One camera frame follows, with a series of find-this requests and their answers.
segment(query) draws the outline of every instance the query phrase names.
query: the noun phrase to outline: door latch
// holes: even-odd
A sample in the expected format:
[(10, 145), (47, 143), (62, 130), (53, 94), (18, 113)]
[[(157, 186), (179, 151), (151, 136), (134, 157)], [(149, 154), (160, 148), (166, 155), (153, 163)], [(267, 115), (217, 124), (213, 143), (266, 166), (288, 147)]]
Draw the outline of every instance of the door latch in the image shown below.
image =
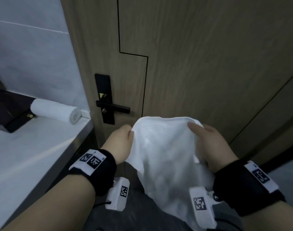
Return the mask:
[(114, 125), (114, 111), (121, 113), (130, 113), (130, 108), (122, 105), (113, 104), (110, 76), (105, 74), (95, 74), (96, 87), (99, 100), (96, 106), (101, 108), (103, 122)]

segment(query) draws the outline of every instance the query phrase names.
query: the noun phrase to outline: hand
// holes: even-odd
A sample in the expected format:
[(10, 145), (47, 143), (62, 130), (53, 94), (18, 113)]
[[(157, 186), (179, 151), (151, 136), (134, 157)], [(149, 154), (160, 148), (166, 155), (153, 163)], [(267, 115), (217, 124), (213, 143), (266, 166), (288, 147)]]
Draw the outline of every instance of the hand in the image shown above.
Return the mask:
[(210, 171), (216, 173), (228, 164), (238, 160), (223, 136), (213, 127), (204, 128), (188, 122), (188, 127), (198, 136), (198, 150), (208, 163)]
[(120, 129), (112, 132), (101, 149), (109, 151), (115, 163), (123, 163), (129, 156), (133, 144), (133, 131), (130, 125), (123, 125)]

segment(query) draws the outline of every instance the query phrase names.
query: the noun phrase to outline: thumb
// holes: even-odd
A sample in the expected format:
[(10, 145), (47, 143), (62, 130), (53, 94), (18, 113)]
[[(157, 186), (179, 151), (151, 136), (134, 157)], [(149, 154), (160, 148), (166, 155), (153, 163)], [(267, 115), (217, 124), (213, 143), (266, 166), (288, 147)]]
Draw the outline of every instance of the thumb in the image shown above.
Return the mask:
[(202, 126), (199, 126), (196, 123), (188, 122), (187, 123), (188, 128), (194, 132), (198, 137), (202, 137), (206, 133), (206, 129), (204, 129)]
[(129, 140), (130, 145), (133, 144), (133, 135), (134, 135), (134, 133), (135, 132), (133, 132), (133, 131), (128, 132), (128, 140)]

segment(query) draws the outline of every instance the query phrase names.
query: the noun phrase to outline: finger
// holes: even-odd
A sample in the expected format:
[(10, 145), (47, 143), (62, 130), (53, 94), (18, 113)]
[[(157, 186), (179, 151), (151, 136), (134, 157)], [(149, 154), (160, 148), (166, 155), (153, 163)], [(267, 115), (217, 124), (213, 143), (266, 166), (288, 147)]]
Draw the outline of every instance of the finger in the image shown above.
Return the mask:
[(207, 130), (205, 130), (203, 127), (199, 126), (196, 123), (188, 122), (187, 123), (188, 128), (194, 132), (197, 136), (203, 136), (206, 134)]
[(120, 129), (122, 129), (126, 132), (129, 132), (129, 131), (131, 131), (132, 128), (130, 125), (126, 124), (126, 125), (123, 125)]
[(215, 129), (214, 127), (211, 127), (211, 126), (209, 126), (209, 125), (207, 125), (207, 124), (202, 124), (202, 125), (203, 125), (203, 127), (204, 127), (206, 130), (208, 130), (208, 131), (211, 131), (211, 132), (216, 131), (216, 129)]
[(128, 132), (128, 140), (130, 144), (133, 144), (133, 135), (135, 134), (135, 132), (130, 131)]

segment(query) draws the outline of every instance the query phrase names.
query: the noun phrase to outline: person's left hand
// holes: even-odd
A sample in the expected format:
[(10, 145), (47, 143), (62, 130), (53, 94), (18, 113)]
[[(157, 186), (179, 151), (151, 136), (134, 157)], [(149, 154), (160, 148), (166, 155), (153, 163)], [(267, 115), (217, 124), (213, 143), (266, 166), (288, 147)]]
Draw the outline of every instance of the person's left hand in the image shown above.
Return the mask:
[(123, 125), (120, 129), (112, 132), (101, 149), (109, 151), (115, 163), (123, 163), (129, 156), (133, 144), (133, 131), (130, 125)]

